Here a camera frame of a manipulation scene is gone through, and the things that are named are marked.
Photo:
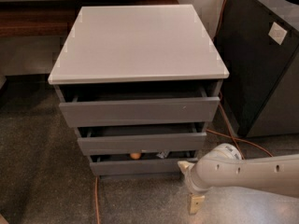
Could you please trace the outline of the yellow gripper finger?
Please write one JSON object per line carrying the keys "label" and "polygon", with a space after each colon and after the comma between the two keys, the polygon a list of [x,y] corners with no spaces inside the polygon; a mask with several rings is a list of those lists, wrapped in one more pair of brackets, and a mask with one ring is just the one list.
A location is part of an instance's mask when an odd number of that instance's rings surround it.
{"label": "yellow gripper finger", "polygon": [[202,207],[205,200],[204,195],[190,194],[188,199],[188,211],[190,215],[195,215]]}
{"label": "yellow gripper finger", "polygon": [[185,172],[191,164],[188,161],[179,161],[178,167],[181,172]]}

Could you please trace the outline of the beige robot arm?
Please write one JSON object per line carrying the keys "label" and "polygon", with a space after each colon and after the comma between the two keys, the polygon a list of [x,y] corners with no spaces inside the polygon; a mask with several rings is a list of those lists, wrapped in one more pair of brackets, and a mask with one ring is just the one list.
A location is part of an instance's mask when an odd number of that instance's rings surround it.
{"label": "beige robot arm", "polygon": [[243,160],[236,147],[222,143],[196,161],[178,161],[189,190],[188,212],[195,215],[213,188],[240,187],[298,197],[299,155]]}

